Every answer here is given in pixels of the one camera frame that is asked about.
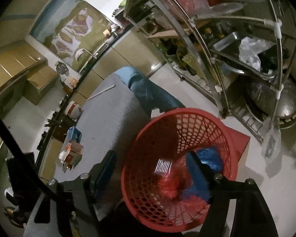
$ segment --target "white plastic bag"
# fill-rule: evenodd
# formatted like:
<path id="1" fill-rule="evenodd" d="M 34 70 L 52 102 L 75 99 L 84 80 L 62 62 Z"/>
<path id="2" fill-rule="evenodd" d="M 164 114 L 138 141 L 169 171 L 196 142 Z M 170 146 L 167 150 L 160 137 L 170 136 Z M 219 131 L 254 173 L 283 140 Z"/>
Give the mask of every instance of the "white plastic bag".
<path id="1" fill-rule="evenodd" d="M 270 123 L 271 118 L 268 117 L 263 122 L 263 126 L 266 128 Z M 281 151 L 281 131 L 278 119 L 274 119 L 270 130 L 266 133 L 262 143 L 262 156 L 266 163 L 271 163 Z"/>
<path id="2" fill-rule="evenodd" d="M 260 71 L 261 61 L 258 54 L 270 49 L 272 46 L 272 43 L 264 39 L 245 37 L 239 45 L 239 60 Z"/>

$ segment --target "metal tray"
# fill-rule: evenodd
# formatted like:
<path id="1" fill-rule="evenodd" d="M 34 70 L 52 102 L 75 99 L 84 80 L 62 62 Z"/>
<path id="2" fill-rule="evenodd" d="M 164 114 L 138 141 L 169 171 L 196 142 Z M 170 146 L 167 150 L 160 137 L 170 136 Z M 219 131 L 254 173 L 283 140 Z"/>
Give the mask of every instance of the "metal tray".
<path id="1" fill-rule="evenodd" d="M 250 72 L 252 72 L 264 80 L 275 77 L 277 75 L 276 70 L 272 74 L 262 73 L 239 60 L 239 45 L 241 43 L 241 40 L 245 37 L 256 38 L 255 36 L 245 32 L 241 32 L 241 31 L 232 32 L 230 35 L 226 36 L 224 39 L 214 44 L 210 50 L 215 54 L 218 54 L 233 62 L 236 62 L 239 65 L 239 67 L 234 68 L 233 71 L 235 73 L 240 71 L 240 72 L 243 72 L 243 73 L 239 72 L 240 74 L 250 74 Z"/>

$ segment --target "metal rack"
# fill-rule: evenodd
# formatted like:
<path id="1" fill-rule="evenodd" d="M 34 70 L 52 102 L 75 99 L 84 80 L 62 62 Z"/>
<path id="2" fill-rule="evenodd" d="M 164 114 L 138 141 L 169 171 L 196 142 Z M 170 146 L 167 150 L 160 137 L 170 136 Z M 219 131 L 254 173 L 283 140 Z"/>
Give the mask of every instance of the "metal rack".
<path id="1" fill-rule="evenodd" d="M 263 141 L 263 135 L 265 134 L 265 129 L 262 127 L 262 123 L 258 120 L 250 111 L 248 106 L 246 106 L 246 101 L 243 94 L 239 94 L 235 96 L 233 86 L 236 83 L 232 84 L 230 87 L 226 87 L 223 84 L 222 76 L 218 70 L 218 66 L 215 61 L 215 55 L 213 50 L 210 50 L 207 45 L 205 44 L 204 39 L 202 38 L 201 34 L 198 31 L 198 26 L 200 22 L 197 21 L 195 18 L 191 18 L 188 14 L 184 11 L 182 6 L 176 0 L 167 0 L 169 4 L 173 7 L 173 10 L 176 10 L 178 15 L 180 15 L 181 20 L 184 22 L 184 25 L 180 24 L 177 19 L 173 16 L 173 14 L 169 11 L 169 9 L 164 5 L 161 0 L 127 0 L 125 10 L 124 10 L 124 17 L 127 18 L 135 27 L 138 29 L 142 29 L 142 26 L 147 22 L 147 18 L 152 13 L 152 8 L 157 8 L 157 10 L 168 20 L 171 24 L 173 30 L 172 33 L 175 33 L 185 44 L 188 52 L 195 57 L 198 68 L 204 74 L 204 79 L 197 79 L 193 78 L 189 75 L 188 72 L 181 71 L 176 65 L 173 66 L 173 70 L 177 73 L 177 75 L 181 78 L 189 82 L 192 86 L 194 86 L 198 91 L 200 91 L 203 95 L 205 95 L 210 101 L 212 101 L 218 107 L 220 111 L 220 116 L 225 118 L 228 115 L 232 115 L 236 117 L 255 137 L 259 142 Z M 256 77 L 259 77 L 267 86 L 269 86 L 272 90 L 274 90 L 274 95 L 282 89 L 282 83 L 285 82 L 289 73 L 290 73 L 290 66 L 286 71 L 285 76 L 283 77 L 283 55 L 282 55 L 282 40 L 279 26 L 279 19 L 276 16 L 275 9 L 272 3 L 272 0 L 267 0 L 269 2 L 270 10 L 272 12 L 273 19 L 265 20 L 265 19 L 258 19 L 252 17 L 244 17 L 244 16 L 219 16 L 219 17 L 210 17 L 205 20 L 222 20 L 222 19 L 229 19 L 229 20 L 239 20 L 246 23 L 251 23 L 253 25 L 260 26 L 262 28 L 271 29 L 275 31 L 275 42 L 277 46 L 277 57 L 278 57 L 278 70 L 276 72 L 276 81 L 274 84 L 269 83 L 267 80 L 270 76 L 266 76 L 266 74 L 262 74 L 258 71 L 253 71 L 253 74 Z M 138 6 L 144 9 L 144 12 L 140 17 L 136 19 L 131 17 L 131 9 L 134 6 Z M 200 54 L 196 50 L 195 46 L 193 45 L 191 39 L 189 38 L 189 34 L 193 34 L 196 38 L 199 45 L 203 48 L 205 59 L 201 59 Z M 293 60 L 296 52 L 296 46 L 291 58 Z M 248 68 L 248 66 L 244 63 L 239 63 L 243 67 Z M 218 86 L 215 86 L 215 80 L 212 74 L 210 73 L 210 69 L 214 71 L 214 74 L 218 80 Z M 272 119 L 275 117 L 275 113 L 277 111 L 277 104 L 278 100 L 275 102 L 274 111 L 272 114 Z"/>

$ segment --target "black cable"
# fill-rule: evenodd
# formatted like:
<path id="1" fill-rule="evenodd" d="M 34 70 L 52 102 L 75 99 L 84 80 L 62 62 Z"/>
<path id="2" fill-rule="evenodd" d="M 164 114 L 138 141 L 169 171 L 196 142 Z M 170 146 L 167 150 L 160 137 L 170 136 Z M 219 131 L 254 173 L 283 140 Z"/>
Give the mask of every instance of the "black cable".
<path id="1" fill-rule="evenodd" d="M 73 204 L 65 200 L 62 196 L 51 191 L 37 176 L 35 171 L 33 170 L 31 164 L 27 161 L 22 151 L 20 150 L 18 144 L 14 140 L 10 131 L 6 128 L 5 124 L 0 119 L 0 137 L 4 141 L 5 145 L 8 147 L 14 158 L 21 164 L 24 172 L 29 176 L 29 178 L 33 181 L 34 184 L 47 196 L 49 196 L 55 202 L 63 203 L 65 206 L 70 206 L 72 208 Z"/>

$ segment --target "blue plastic bag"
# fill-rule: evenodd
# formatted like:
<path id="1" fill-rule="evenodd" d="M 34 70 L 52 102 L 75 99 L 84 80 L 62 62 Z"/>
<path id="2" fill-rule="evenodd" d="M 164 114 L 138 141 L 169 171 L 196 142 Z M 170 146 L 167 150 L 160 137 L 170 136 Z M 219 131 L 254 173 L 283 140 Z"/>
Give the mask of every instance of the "blue plastic bag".
<path id="1" fill-rule="evenodd" d="M 201 162 L 208 165 L 215 173 L 221 173 L 223 171 L 223 160 L 219 155 L 217 147 L 212 146 L 200 149 L 196 154 Z M 206 202 L 209 202 L 211 195 L 208 183 L 190 153 L 186 155 L 186 166 L 192 177 L 193 184 L 183 191 L 182 197 L 188 198 L 191 195 L 196 195 Z"/>

